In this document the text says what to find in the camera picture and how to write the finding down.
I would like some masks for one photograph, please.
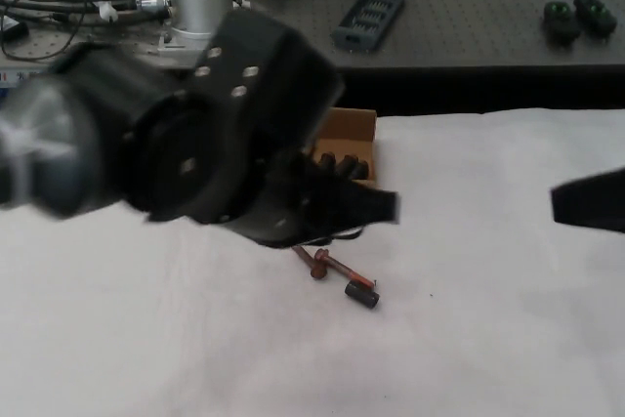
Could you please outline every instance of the black rubber cap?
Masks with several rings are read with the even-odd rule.
[[[334,153],[323,153],[319,160],[319,168],[328,173],[332,173],[336,166],[336,157]]]
[[[343,158],[343,161],[341,161],[341,163],[336,165],[335,172],[337,175],[347,178],[347,176],[349,176],[350,173],[354,170],[357,163],[358,159],[355,156],[347,155],[345,158]]]
[[[11,170],[0,162],[0,205],[11,201]]]
[[[348,176],[348,180],[366,180],[368,177],[369,164],[366,161],[359,161]]]
[[[345,294],[370,310],[373,310],[380,300],[380,295],[355,280],[345,287]]]

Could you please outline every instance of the gray table surface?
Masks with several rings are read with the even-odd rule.
[[[406,0],[378,52],[337,51],[330,33],[354,0],[251,0],[301,30],[336,65],[343,67],[430,67],[454,65],[561,65],[625,62],[623,28],[608,42],[584,35],[570,50],[550,47],[541,30],[544,4],[551,0]],[[619,17],[625,0],[604,0]],[[157,27],[139,28],[128,41],[135,54],[164,67],[189,66],[155,56]],[[42,52],[53,41],[35,32],[17,50]],[[0,58],[0,67],[15,65]]]
[[[625,236],[549,189],[623,165],[625,111],[382,118],[398,226],[290,251],[124,205],[0,213],[0,408],[47,417],[622,417]]]

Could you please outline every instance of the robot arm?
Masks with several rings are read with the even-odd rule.
[[[249,11],[226,16],[183,80],[83,44],[0,110],[0,203],[69,218],[124,200],[275,248],[394,222],[395,193],[302,153],[342,91],[299,33]]]

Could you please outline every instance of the brass screw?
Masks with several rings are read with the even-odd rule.
[[[375,288],[375,282],[369,280],[366,277],[363,277],[358,272],[348,268],[345,264],[340,263],[336,259],[330,257],[330,252],[327,249],[317,249],[316,253],[314,253],[314,258],[320,263],[327,264],[338,273],[341,273],[342,275],[347,277],[349,280],[359,282],[365,287],[370,288],[371,290]]]
[[[328,275],[328,269],[325,263],[316,261],[315,258],[311,256],[302,246],[294,246],[293,251],[295,251],[295,254],[297,254],[298,257],[304,261],[309,268],[311,268],[312,278],[315,280],[321,280]]]

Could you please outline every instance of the black plastic piece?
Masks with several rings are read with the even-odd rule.
[[[366,161],[358,161],[352,172],[348,175],[349,180],[366,180],[369,177],[369,164]]]
[[[592,33],[607,38],[616,29],[617,20],[601,0],[574,0],[577,17]]]
[[[355,156],[346,155],[345,158],[343,158],[343,160],[341,161],[341,163],[336,165],[335,172],[337,175],[343,178],[347,178],[352,173],[357,163],[358,163],[358,159]]]
[[[321,155],[321,159],[319,160],[319,168],[321,168],[323,171],[327,171],[328,173],[332,173],[335,167],[336,156],[334,156],[334,153],[323,153]]]
[[[11,201],[13,176],[11,169],[0,161],[0,205]]]
[[[545,32],[552,42],[568,45],[581,34],[579,23],[566,2],[549,2],[543,13]]]
[[[28,26],[23,21],[17,21],[11,17],[4,18],[0,37],[3,41],[14,41],[28,35]]]
[[[331,37],[337,48],[374,50],[395,19],[404,0],[356,0]]]
[[[370,310],[373,310],[380,301],[380,295],[355,280],[345,287],[345,294]]]
[[[560,224],[625,233],[625,169],[561,185],[551,199]]]

